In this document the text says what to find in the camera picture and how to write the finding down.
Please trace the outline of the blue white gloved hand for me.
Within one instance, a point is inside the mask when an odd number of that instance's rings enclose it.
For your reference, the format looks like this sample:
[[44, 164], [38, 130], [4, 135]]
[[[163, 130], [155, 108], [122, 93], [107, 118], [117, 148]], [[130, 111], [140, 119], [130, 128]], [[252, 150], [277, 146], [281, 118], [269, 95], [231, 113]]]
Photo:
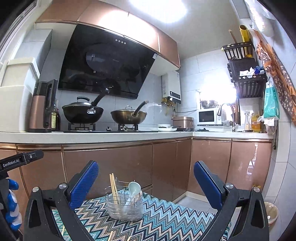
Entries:
[[9, 192], [7, 197], [7, 213], [6, 213], [6, 221], [10, 226], [11, 230], [16, 232], [22, 225], [22, 215], [20, 213], [20, 208], [16, 199], [16, 195], [14, 194], [14, 190], [19, 189], [19, 185], [15, 180], [7, 179], [9, 184]]

